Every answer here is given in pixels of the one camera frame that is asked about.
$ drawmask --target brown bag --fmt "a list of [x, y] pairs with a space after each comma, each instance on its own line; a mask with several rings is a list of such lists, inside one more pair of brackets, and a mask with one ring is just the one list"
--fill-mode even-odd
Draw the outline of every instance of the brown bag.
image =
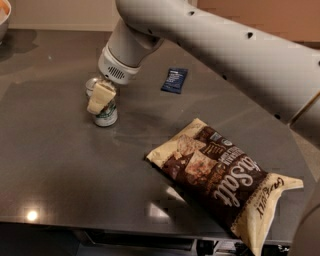
[[300, 179], [267, 173], [217, 131], [195, 119], [147, 158], [261, 255], [282, 191]]

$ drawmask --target gray table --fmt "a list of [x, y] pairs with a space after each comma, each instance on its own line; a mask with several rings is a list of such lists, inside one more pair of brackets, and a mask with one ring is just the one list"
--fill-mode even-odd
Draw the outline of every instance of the gray table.
[[[169, 42], [118, 88], [117, 123], [95, 126], [84, 85], [109, 36], [9, 30], [0, 48], [0, 221], [26, 223], [36, 210], [37, 224], [229, 238], [187, 195], [170, 195], [174, 184], [144, 160], [198, 117], [266, 171], [304, 180], [304, 190], [283, 194], [267, 238], [290, 243], [314, 180], [288, 128]], [[181, 95], [160, 91], [171, 66], [189, 69]]]

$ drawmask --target bowl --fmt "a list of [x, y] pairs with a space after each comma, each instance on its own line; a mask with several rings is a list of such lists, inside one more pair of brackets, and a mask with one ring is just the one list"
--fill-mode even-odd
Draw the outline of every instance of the bowl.
[[8, 0], [2, 0], [5, 4], [9, 7], [9, 13], [7, 17], [0, 21], [0, 44], [2, 43], [2, 39], [4, 38], [5, 34], [7, 33], [8, 26], [9, 26], [9, 17], [11, 15], [11, 4]]

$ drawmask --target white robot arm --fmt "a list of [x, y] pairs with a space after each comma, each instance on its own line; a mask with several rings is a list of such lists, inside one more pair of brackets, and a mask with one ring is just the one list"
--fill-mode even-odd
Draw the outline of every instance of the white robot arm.
[[99, 60], [129, 83], [163, 39], [177, 43], [320, 148], [320, 52], [201, 11], [185, 0], [117, 0], [122, 17]]

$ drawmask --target can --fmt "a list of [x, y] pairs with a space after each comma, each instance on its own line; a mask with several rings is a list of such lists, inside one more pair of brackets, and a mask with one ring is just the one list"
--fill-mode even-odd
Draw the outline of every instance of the can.
[[99, 115], [93, 115], [94, 123], [100, 127], [107, 127], [114, 124], [118, 119], [118, 110], [115, 99], [104, 107]]
[[[86, 82], [86, 96], [87, 99], [90, 100], [90, 97], [93, 93], [94, 87], [96, 83], [103, 83], [104, 86], [108, 86], [112, 88], [112, 90], [116, 90], [111, 81], [101, 79], [101, 78], [91, 78]], [[96, 125], [100, 127], [107, 127], [114, 124], [118, 119], [118, 110], [116, 106], [116, 101], [113, 98], [107, 106], [105, 106], [99, 115], [93, 115], [93, 121]]]

